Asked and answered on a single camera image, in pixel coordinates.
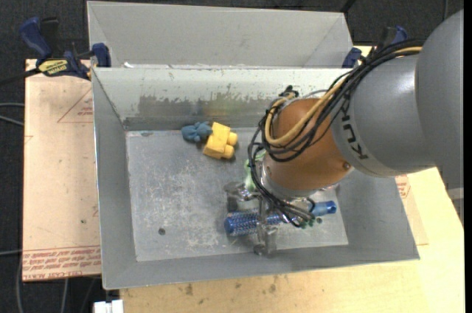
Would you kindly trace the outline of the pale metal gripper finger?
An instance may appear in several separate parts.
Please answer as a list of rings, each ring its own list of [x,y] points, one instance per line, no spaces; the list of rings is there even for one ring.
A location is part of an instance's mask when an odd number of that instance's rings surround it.
[[[226,208],[228,211],[253,210],[258,207],[257,197],[254,196],[243,182],[230,182],[223,186],[226,193]]]
[[[277,250],[277,225],[257,224],[257,240],[254,253],[259,256],[271,257]]]

